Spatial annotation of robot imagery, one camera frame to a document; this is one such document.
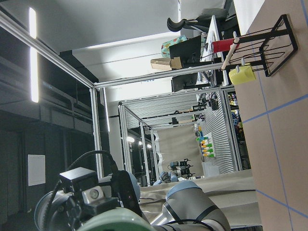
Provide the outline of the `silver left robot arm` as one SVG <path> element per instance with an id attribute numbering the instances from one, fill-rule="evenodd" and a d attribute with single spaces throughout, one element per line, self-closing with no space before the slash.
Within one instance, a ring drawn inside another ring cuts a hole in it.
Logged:
<path id="1" fill-rule="evenodd" d="M 228 231 L 224 213 L 193 181 L 166 194 L 161 212 L 148 221 L 139 204 L 136 178 L 117 170 L 99 179 L 78 167 L 63 172 L 54 191 L 37 203 L 34 222 L 40 231 Z"/>

